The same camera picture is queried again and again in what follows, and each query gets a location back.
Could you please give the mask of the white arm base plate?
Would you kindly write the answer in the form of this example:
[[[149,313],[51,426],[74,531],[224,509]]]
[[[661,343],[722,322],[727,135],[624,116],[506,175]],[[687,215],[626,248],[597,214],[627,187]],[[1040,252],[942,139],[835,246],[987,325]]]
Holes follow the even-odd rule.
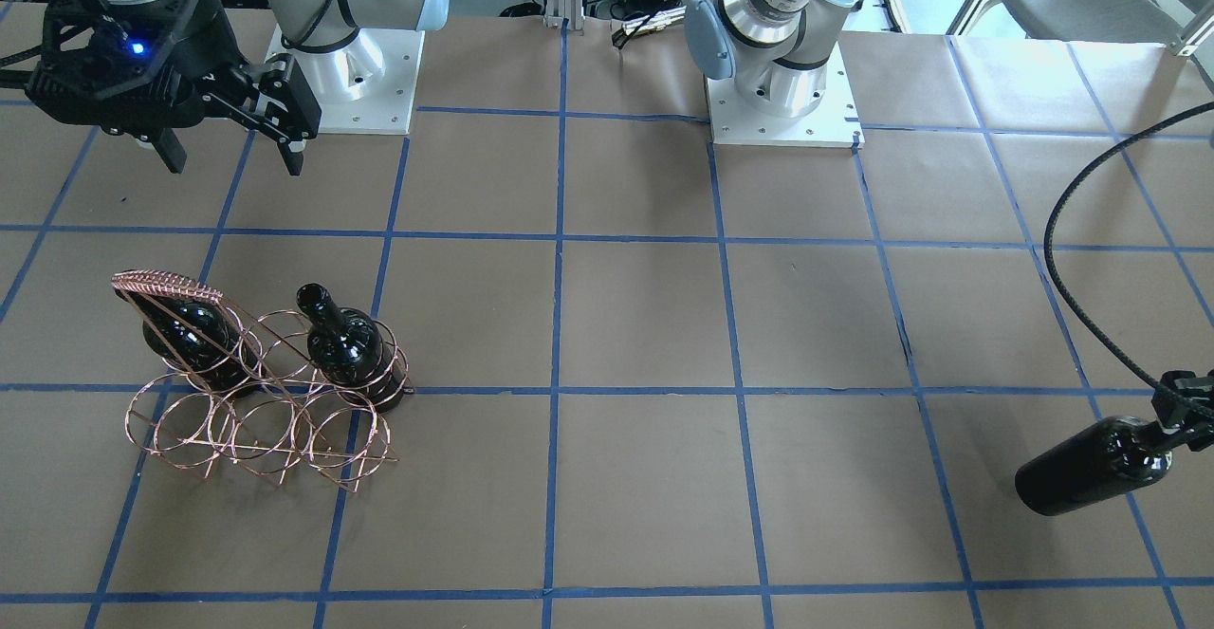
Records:
[[[824,66],[811,70],[770,63],[727,80],[705,79],[704,90],[716,144],[843,149],[866,144],[839,45]]]
[[[320,135],[412,132],[425,32],[362,29],[330,53],[291,53],[320,103]]]

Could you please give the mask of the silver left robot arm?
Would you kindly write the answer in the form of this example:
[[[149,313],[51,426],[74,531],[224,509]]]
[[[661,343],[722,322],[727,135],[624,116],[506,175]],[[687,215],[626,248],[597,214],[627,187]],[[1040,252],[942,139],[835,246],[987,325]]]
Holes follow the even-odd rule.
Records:
[[[425,32],[443,27],[450,0],[268,0],[285,28],[283,45],[299,55],[311,53],[310,41],[317,28],[337,32],[337,45],[359,36],[365,28],[397,28]],[[760,97],[755,110],[778,120],[815,115],[819,98],[798,97],[798,81],[815,79],[832,59],[832,42],[841,30],[855,0],[692,0],[682,8],[687,46],[708,80],[741,87],[751,80]],[[1187,446],[1199,452],[1212,444],[1212,376],[1189,372],[1150,376],[1080,308],[1057,271],[1054,236],[1057,220],[1080,183],[1096,168],[1127,152],[1129,146],[1210,113],[1212,104],[1189,107],[1175,117],[1111,146],[1083,168],[1057,198],[1043,237],[1043,260],[1057,296],[1080,323],[1117,359],[1153,390],[1157,420],[1148,425],[1148,444],[1156,452]]]

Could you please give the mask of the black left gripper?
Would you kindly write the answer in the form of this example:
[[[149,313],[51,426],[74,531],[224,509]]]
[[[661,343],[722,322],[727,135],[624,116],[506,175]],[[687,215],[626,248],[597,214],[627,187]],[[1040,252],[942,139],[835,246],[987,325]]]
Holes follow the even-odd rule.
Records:
[[[1159,429],[1150,433],[1153,449],[1206,449],[1213,444],[1212,384],[1213,372],[1198,376],[1193,372],[1165,372],[1150,404]]]

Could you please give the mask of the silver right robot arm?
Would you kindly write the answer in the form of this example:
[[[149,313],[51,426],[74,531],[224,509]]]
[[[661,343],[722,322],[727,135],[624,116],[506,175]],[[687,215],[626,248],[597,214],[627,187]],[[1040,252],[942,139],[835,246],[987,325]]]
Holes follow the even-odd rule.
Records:
[[[2,86],[75,126],[126,135],[169,171],[178,129],[226,119],[273,141],[287,171],[320,134],[403,135],[422,38],[450,0],[267,0],[277,42],[239,49],[221,0],[52,0],[42,41],[2,59]]]

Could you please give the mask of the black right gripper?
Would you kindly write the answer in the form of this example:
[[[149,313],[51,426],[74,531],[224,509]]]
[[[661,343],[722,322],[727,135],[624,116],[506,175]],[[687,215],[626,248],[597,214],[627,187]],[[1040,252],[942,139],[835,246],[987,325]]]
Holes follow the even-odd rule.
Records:
[[[290,176],[320,134],[320,102],[295,55],[248,66],[220,0],[52,0],[25,96],[55,120],[149,135],[178,175],[188,154],[174,129],[208,118],[272,140]]]

